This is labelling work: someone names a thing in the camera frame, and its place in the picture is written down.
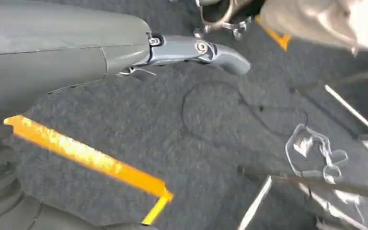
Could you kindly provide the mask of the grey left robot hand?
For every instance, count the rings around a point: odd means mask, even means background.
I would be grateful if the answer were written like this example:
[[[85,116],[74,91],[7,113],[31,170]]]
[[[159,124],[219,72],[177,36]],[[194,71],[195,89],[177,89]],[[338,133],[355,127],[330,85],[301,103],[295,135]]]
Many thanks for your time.
[[[162,35],[133,15],[29,0],[0,0],[0,116],[40,95],[178,62],[243,75],[239,52],[201,38]]]

